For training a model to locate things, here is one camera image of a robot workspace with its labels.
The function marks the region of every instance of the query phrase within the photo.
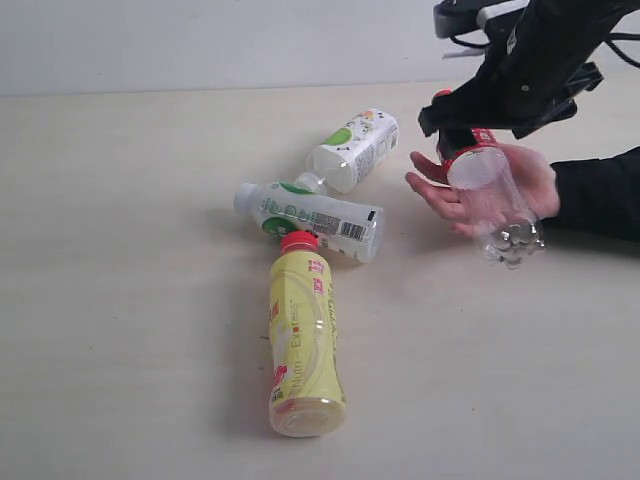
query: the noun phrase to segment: clear plastic bottle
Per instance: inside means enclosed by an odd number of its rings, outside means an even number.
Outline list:
[[[441,130],[436,150],[488,261],[513,269],[526,255],[545,249],[540,220],[518,190],[490,130]]]
[[[267,233],[283,237],[310,231],[320,244],[359,262],[373,260],[382,240],[385,215],[380,207],[316,195],[287,183],[266,187],[244,183],[233,199],[235,210],[251,215]]]
[[[336,430],[346,403],[336,370],[336,319],[331,270],[317,239],[294,232],[271,268],[272,428],[290,437]]]
[[[351,119],[307,157],[307,172],[294,185],[320,195],[327,187],[348,193],[398,145],[398,122],[370,108]]]

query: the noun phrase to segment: yellow bottle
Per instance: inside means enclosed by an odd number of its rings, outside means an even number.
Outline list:
[[[271,268],[269,420],[276,432],[290,437],[324,435],[345,419],[331,270],[317,249],[312,234],[290,233]]]

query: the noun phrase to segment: cable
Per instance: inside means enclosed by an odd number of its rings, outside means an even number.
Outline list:
[[[471,43],[471,42],[465,42],[464,40],[460,40],[458,37],[451,37],[451,41],[453,43],[455,43],[456,45],[460,45],[461,47],[466,47],[466,48],[477,48],[479,50],[484,50],[485,48],[487,48],[490,44],[485,43],[485,44],[480,44],[480,43]]]
[[[620,47],[618,47],[614,42],[615,41],[630,41],[637,42],[640,41],[640,34],[635,33],[611,33],[604,41],[604,43],[613,50],[613,53],[618,55],[624,62],[628,63],[632,67],[640,68],[640,62],[634,60],[629,55],[624,53]]]

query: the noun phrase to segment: hand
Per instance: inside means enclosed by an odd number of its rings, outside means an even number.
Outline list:
[[[556,173],[542,154],[529,148],[501,144],[507,156],[513,179],[529,208],[541,219],[555,217],[560,210],[560,197],[556,189]],[[411,161],[429,180],[447,184],[446,172],[441,165],[433,163],[418,152],[411,154]],[[447,186],[435,186],[415,173],[407,173],[407,183],[414,192],[424,198],[438,215],[452,220],[454,232],[471,236],[467,225],[468,215],[456,192]]]

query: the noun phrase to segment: white table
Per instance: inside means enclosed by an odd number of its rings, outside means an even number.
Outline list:
[[[637,85],[608,79],[524,143],[638,145]],[[519,271],[484,265],[403,181],[443,86],[0,99],[0,478],[638,478],[638,251],[552,236]],[[369,106],[401,145],[349,196],[388,211],[379,257],[329,257],[347,423],[283,439],[278,249],[233,192],[292,180]]]

